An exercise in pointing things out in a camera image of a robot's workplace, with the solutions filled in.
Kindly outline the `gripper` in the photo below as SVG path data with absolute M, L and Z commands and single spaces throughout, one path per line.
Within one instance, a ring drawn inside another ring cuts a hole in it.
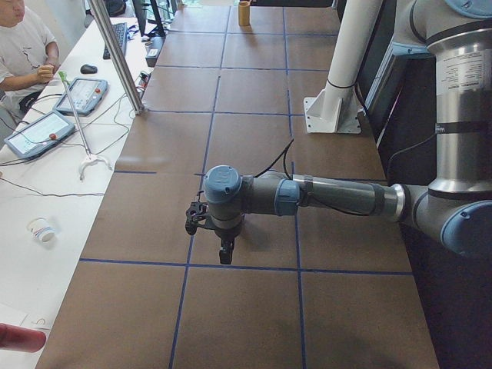
M 214 221 L 214 232 L 221 239 L 219 250 L 220 264 L 231 264 L 234 252 L 234 238 L 240 233 L 243 218 L 233 221 Z

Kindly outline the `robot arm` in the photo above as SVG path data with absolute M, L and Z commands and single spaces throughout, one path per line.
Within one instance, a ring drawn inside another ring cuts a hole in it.
M 390 187 L 228 165 L 203 180 L 186 230 L 211 229 L 230 264 L 246 214 L 293 215 L 300 207 L 381 216 L 425 233 L 469 258 L 491 255 L 491 3 L 400 1 L 394 23 L 399 52 L 436 58 L 436 178 L 427 186 Z

